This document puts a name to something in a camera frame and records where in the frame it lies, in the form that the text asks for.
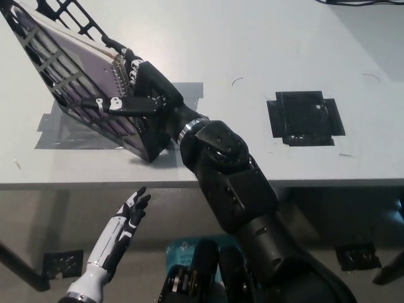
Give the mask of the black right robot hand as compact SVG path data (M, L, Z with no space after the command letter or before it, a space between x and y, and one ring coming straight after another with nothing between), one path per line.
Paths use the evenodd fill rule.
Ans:
M106 36L102 42L124 56L130 80L129 95L85 98L80 107L113 116L154 118L157 129L177 143L188 131L197 131L210 123L209 118L184 103L179 90L153 64Z

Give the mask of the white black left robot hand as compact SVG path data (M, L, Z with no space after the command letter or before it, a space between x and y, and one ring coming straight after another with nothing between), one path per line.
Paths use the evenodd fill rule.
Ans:
M143 186L133 193L109 220L88 259L112 276L129 247L140 221L146 215L145 208L151 198Z

